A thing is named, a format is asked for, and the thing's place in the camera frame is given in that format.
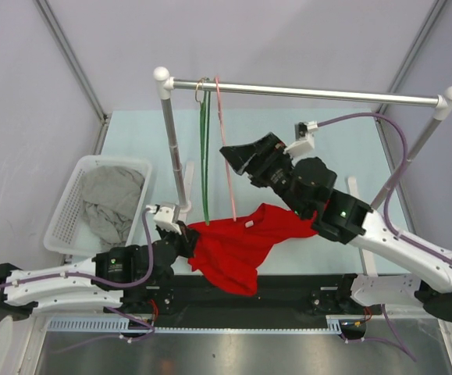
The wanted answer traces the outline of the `green velvet hanger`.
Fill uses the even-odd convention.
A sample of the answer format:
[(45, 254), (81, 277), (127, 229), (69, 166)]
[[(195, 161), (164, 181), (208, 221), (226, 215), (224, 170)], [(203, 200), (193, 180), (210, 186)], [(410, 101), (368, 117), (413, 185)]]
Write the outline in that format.
[(203, 77), (198, 81), (195, 89), (195, 101), (200, 105), (199, 112), (199, 137), (200, 137), (200, 174), (201, 174), (201, 204), (204, 215), (204, 222), (209, 225), (209, 206), (208, 206), (208, 164), (209, 164), (209, 127), (210, 127), (210, 109), (211, 94), (205, 90), (205, 83), (209, 79)]

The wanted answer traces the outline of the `grey t shirt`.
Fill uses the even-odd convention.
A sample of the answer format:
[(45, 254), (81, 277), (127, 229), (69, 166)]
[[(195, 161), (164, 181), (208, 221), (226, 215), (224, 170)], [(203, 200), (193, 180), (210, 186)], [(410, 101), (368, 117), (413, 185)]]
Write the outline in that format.
[(107, 251), (126, 244), (145, 178), (122, 166), (99, 166), (80, 178), (83, 218)]

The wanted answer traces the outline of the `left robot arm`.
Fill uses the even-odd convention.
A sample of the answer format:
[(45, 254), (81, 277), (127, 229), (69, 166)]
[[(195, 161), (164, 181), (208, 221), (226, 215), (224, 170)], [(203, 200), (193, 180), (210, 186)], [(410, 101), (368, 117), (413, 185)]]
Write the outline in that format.
[(159, 230), (147, 245), (114, 247), (85, 260), (45, 270), (26, 271), (0, 264), (0, 320), (25, 320), (40, 313), (110, 309), (137, 313), (148, 291), (174, 275), (179, 258), (191, 258), (199, 233), (184, 223), (177, 231)]

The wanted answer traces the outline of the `red t shirt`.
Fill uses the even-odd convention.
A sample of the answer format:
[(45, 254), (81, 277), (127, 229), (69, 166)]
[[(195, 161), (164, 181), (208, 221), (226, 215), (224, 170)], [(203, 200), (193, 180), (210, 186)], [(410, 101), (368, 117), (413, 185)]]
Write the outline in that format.
[(253, 213), (234, 219), (192, 223), (199, 234), (194, 256), (188, 259), (218, 289), (251, 297), (258, 291), (258, 267), (272, 247), (292, 238), (318, 234), (313, 220), (301, 220), (294, 212), (262, 203)]

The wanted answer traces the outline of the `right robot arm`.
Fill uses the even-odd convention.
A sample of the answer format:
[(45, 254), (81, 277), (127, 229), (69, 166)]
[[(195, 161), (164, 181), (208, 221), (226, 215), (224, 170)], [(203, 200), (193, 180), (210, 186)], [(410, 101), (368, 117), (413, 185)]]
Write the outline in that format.
[(311, 221), (320, 237), (373, 252), (407, 270), (405, 275), (352, 277), (336, 293), (342, 312), (410, 305), (452, 323), (452, 251), (393, 230), (370, 205), (335, 189), (336, 173), (320, 158), (306, 156), (314, 147), (311, 134), (285, 145), (268, 133), (219, 151), (236, 174), (247, 174), (255, 187), (271, 188), (301, 220)]

